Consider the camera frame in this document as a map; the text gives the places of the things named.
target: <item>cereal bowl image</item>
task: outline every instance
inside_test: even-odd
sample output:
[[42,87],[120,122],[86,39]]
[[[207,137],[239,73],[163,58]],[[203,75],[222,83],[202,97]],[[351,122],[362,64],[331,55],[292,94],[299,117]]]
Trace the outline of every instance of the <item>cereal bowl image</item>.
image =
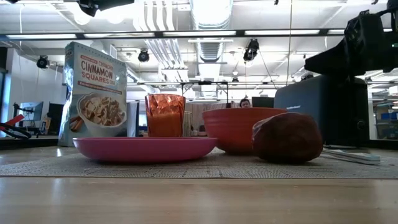
[[93,137],[113,137],[127,120],[126,106],[118,100],[99,93],[81,97],[77,103],[79,117]]

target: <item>wall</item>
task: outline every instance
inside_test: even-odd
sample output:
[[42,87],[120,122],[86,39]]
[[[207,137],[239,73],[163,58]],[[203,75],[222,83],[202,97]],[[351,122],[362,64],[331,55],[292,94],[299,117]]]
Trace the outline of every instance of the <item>wall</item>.
[[39,69],[36,62],[20,57],[15,49],[9,49],[7,64],[11,78],[7,120],[13,116],[14,103],[43,101],[42,118],[48,113],[50,102],[65,103],[67,89],[62,86],[61,69],[57,73],[55,67]]

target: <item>camera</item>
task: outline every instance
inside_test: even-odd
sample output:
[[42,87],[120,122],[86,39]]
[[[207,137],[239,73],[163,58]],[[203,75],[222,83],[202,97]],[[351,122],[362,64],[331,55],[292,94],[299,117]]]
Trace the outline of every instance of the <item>camera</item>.
[[49,68],[49,64],[50,64],[49,56],[47,56],[47,55],[40,55],[40,58],[38,59],[38,61],[36,63],[37,67],[41,68],[41,69]]
[[149,61],[149,54],[147,49],[141,49],[141,53],[138,55],[138,60],[140,62]]
[[254,60],[254,58],[257,56],[257,51],[260,49],[259,42],[257,39],[251,39],[248,47],[246,48],[246,51],[243,55],[243,60],[245,62],[250,62]]

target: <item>orange glass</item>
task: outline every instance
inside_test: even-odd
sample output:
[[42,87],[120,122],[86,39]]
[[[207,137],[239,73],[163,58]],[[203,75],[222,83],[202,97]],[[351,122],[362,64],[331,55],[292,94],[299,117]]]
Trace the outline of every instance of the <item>orange glass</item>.
[[149,137],[182,137],[185,97],[153,94],[145,97]]

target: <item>person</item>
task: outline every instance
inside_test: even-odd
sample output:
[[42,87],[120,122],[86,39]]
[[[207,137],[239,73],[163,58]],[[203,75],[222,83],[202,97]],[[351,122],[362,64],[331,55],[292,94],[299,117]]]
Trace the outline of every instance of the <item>person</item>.
[[251,107],[251,103],[250,103],[250,101],[247,98],[244,98],[239,103],[239,106],[242,107],[242,108],[250,108]]

